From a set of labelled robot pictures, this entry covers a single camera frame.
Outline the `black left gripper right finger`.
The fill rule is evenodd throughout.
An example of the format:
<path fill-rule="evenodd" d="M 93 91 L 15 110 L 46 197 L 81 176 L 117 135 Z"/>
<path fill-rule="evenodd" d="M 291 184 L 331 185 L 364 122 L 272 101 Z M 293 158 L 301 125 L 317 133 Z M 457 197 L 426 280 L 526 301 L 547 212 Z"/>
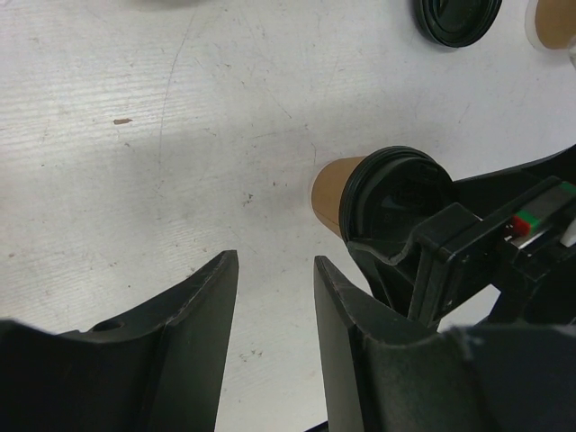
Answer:
<path fill-rule="evenodd" d="M 572 431 L 575 329 L 486 325 L 436 332 L 314 260 L 332 431 Z"/>

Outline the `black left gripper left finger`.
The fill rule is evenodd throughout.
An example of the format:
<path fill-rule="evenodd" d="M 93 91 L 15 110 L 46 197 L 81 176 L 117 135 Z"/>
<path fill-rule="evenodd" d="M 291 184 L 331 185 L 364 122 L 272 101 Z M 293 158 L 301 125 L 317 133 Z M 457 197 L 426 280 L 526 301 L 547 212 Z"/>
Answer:
<path fill-rule="evenodd" d="M 3 320 L 2 430 L 214 430 L 238 279 L 226 250 L 86 332 Z"/>

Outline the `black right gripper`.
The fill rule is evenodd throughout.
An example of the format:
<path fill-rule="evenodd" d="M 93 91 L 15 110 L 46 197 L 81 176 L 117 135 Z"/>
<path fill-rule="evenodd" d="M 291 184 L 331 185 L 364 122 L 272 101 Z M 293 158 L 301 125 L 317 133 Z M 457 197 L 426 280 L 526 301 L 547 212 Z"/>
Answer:
<path fill-rule="evenodd" d="M 457 185 L 463 199 L 417 226 L 415 243 L 346 243 L 373 297 L 433 327 L 493 285 L 487 323 L 573 324 L 575 149 Z"/>

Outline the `black coffee cup lid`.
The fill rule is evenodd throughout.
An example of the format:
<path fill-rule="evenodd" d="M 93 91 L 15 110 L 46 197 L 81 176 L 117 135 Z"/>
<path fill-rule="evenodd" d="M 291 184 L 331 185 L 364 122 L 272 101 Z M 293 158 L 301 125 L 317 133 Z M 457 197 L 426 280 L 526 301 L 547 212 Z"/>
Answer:
<path fill-rule="evenodd" d="M 457 198 L 451 176 L 428 154 L 381 148 L 346 180 L 339 203 L 340 237 L 404 243 L 411 231 Z"/>

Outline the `brown paper coffee cup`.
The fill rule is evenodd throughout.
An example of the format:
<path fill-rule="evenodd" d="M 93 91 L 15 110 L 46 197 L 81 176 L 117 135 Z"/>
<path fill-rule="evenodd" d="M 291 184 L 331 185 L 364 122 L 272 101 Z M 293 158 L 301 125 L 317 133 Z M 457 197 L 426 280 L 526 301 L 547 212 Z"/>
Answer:
<path fill-rule="evenodd" d="M 348 178 L 365 157 L 345 157 L 326 164 L 316 176 L 310 195 L 311 208 L 319 222 L 341 237 L 339 208 Z"/>

